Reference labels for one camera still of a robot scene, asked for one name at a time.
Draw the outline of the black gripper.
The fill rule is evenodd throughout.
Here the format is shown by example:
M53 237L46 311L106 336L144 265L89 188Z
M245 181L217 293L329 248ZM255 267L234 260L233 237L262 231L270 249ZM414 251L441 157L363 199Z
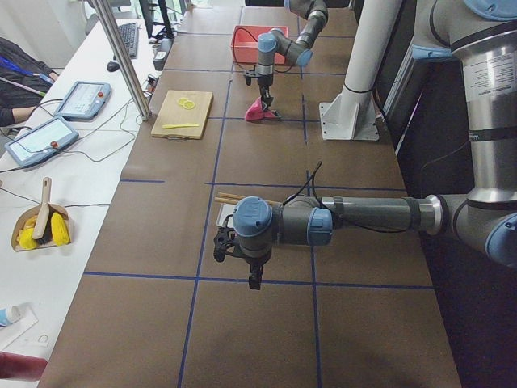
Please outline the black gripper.
M246 257L245 261L250 266L248 284L250 289L260 290L263 277L263 267L267 262L267 255L260 257Z
M261 112L265 113L273 112L271 105L274 101L274 97L270 94L270 87L273 84L273 75L272 74L262 74L258 77L258 86L260 91L260 105Z

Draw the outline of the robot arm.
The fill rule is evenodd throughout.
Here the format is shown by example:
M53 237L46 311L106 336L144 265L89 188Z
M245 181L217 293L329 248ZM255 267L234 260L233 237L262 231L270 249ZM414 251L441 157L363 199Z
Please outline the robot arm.
M258 61L252 70L245 72L246 84L256 78L260 97L258 99L259 112L274 118L280 115L271 110L273 97L270 87L274 80L275 55L279 54L291 65L305 67L309 64L313 52L311 48L319 33L328 22L328 9L325 1L294 0L284 1L284 7L293 14L306 20L307 23L296 40L291 40L279 28L272 28L269 32L258 35Z
M462 195L412 198L389 135L376 124L373 89L398 1L367 1L353 37L323 1L288 1L306 19L296 40L278 28L259 35L247 82L260 96L229 124L223 177L259 183L265 193L291 183L280 202L238 199L214 239L214 258L244 260L260 289L277 245L331 245L346 267L326 266L320 283L358 282L367 270L419 270L418 232L445 234L498 264L516 265L515 4L498 19L468 1L423 1L418 37L434 58L459 57L469 106L474 187Z

